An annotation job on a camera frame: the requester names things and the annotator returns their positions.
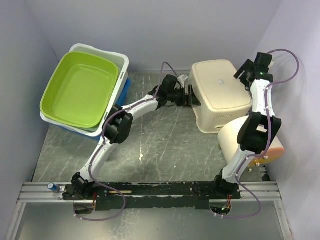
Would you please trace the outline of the cream perforated storage basket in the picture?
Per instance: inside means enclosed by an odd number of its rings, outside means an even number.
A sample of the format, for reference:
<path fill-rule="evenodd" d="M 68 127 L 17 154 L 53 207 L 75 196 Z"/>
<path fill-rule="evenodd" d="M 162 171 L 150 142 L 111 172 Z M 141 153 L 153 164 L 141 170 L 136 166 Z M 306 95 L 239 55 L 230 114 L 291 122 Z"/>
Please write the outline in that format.
<path fill-rule="evenodd" d="M 236 72 L 234 65 L 225 59 L 192 65 L 188 84 L 200 102 L 200 106 L 194 105 L 192 109 L 202 133 L 218 133 L 229 122 L 247 115 L 252 107 L 249 92 L 234 78 Z"/>

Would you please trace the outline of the lime green plastic basin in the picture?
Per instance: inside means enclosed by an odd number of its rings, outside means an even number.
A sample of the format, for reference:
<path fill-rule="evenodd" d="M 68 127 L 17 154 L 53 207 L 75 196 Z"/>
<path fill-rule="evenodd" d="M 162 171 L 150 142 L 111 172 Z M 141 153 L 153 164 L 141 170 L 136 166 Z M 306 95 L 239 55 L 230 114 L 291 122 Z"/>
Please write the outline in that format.
<path fill-rule="evenodd" d="M 40 101 L 41 113 L 67 126 L 97 126 L 107 109 L 119 76 L 111 61 L 71 51 L 56 67 Z"/>

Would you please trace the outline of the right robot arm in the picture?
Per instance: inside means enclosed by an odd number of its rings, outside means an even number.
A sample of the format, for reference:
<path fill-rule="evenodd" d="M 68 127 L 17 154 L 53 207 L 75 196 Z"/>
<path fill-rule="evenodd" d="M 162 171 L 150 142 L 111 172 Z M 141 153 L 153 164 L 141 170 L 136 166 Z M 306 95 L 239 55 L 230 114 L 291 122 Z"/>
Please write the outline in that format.
<path fill-rule="evenodd" d="M 282 120 L 272 106 L 273 75 L 269 73 L 273 57 L 259 52 L 234 74 L 252 95 L 252 111 L 237 135 L 238 148 L 231 162 L 214 179 L 212 193 L 217 199 L 237 197 L 240 177 L 254 158 L 263 158 L 276 137 Z"/>

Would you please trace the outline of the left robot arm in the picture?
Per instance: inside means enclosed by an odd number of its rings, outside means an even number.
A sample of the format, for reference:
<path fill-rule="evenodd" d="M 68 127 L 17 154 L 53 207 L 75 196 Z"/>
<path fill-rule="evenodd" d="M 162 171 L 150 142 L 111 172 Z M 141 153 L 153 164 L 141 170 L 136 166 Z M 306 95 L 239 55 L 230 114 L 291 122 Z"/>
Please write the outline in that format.
<path fill-rule="evenodd" d="M 84 167 L 71 179 L 77 196 L 86 200 L 93 195 L 93 187 L 103 164 L 115 147 L 127 140 L 133 122 L 145 114 L 163 108 L 167 102 L 178 107 L 201 105 L 191 84 L 184 87 L 176 76 L 169 74 L 142 99 L 125 106 L 115 104 L 111 108 L 102 126 L 97 147 Z"/>

